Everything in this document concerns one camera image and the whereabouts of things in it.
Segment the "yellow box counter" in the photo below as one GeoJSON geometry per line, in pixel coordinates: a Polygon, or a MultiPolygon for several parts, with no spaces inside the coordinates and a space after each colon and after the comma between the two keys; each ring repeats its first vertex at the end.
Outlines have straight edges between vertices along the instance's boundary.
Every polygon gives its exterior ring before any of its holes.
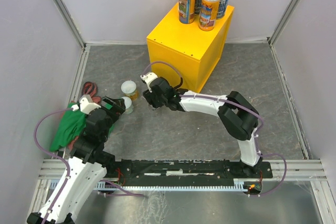
{"type": "Polygon", "coordinates": [[[146,38],[152,71],[172,86],[183,81],[183,88],[200,92],[222,56],[234,9],[228,6],[214,29],[203,31],[198,18],[181,23],[174,5],[146,38]]]}

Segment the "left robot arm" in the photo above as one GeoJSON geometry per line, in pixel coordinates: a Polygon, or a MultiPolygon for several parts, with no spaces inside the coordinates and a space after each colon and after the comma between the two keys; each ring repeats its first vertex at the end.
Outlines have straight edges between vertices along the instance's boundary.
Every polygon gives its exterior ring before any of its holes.
{"type": "Polygon", "coordinates": [[[69,159],[59,157],[65,171],[45,205],[30,213],[27,223],[75,223],[97,183],[116,168],[115,156],[103,149],[110,128],[125,112],[125,100],[103,97],[97,104],[85,94],[68,111],[80,111],[85,116],[85,128],[69,159]]]}

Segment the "green cloth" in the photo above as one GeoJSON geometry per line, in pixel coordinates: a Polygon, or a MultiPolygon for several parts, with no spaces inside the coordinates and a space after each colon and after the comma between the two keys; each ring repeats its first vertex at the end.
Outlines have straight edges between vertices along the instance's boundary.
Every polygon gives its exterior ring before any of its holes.
{"type": "Polygon", "coordinates": [[[62,111],[56,135],[50,145],[49,151],[55,152],[61,147],[68,146],[76,137],[80,135],[86,126],[86,114],[80,110],[62,111]]]}

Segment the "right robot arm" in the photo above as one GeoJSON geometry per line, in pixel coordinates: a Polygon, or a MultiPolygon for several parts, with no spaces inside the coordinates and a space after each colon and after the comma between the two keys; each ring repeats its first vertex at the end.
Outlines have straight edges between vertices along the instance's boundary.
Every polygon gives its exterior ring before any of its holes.
{"type": "Polygon", "coordinates": [[[228,95],[205,95],[173,87],[169,82],[149,72],[141,80],[147,85],[143,96],[155,108],[163,106],[172,111],[199,112],[218,117],[227,132],[237,140],[240,165],[245,174],[259,172],[262,156],[257,144],[262,121],[257,110],[237,91],[228,95]]]}

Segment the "white lid small can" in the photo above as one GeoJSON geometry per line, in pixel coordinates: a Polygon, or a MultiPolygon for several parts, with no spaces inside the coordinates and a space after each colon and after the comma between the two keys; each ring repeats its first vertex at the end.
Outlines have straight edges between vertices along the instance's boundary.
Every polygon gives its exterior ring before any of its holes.
{"type": "Polygon", "coordinates": [[[153,106],[153,105],[151,105],[151,104],[149,104],[149,108],[150,108],[151,110],[156,110],[156,109],[157,109],[157,107],[155,107],[155,106],[153,106]]]}

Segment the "cartoon label can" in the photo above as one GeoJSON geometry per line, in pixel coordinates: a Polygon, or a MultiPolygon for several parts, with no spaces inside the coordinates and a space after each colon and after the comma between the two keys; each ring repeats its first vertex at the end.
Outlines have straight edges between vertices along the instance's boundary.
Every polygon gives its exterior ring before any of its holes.
{"type": "Polygon", "coordinates": [[[195,0],[178,0],[179,21],[190,24],[194,21],[195,0]]]}
{"type": "Polygon", "coordinates": [[[219,9],[219,0],[202,0],[199,14],[199,28],[210,31],[215,26],[215,20],[219,9]]]}

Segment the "red cloth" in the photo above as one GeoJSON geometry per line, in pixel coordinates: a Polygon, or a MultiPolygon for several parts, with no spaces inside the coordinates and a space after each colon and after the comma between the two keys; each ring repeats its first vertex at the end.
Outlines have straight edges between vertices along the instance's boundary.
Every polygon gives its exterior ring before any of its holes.
{"type": "Polygon", "coordinates": [[[75,142],[77,141],[78,137],[79,137],[79,136],[76,136],[76,137],[75,137],[75,138],[68,144],[67,147],[69,148],[70,151],[73,149],[73,146],[74,146],[75,142]]]}

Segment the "white lid yellow can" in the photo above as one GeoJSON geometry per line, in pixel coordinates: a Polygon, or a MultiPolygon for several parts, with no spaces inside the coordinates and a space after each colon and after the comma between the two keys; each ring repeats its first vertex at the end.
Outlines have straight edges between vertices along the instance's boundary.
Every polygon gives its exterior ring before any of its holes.
{"type": "Polygon", "coordinates": [[[138,96],[137,85],[132,80],[127,80],[121,85],[121,91],[125,94],[125,96],[129,97],[132,101],[135,101],[138,96]]]}

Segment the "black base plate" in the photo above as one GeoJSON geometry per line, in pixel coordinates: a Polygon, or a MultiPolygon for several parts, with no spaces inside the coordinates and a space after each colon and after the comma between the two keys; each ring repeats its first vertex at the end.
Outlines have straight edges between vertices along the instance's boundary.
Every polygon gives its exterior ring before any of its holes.
{"type": "Polygon", "coordinates": [[[128,178],[151,177],[214,177],[230,179],[273,178],[269,162],[261,161],[256,168],[249,168],[240,161],[222,160],[130,160],[114,163],[106,178],[121,178],[124,185],[128,178]]]}

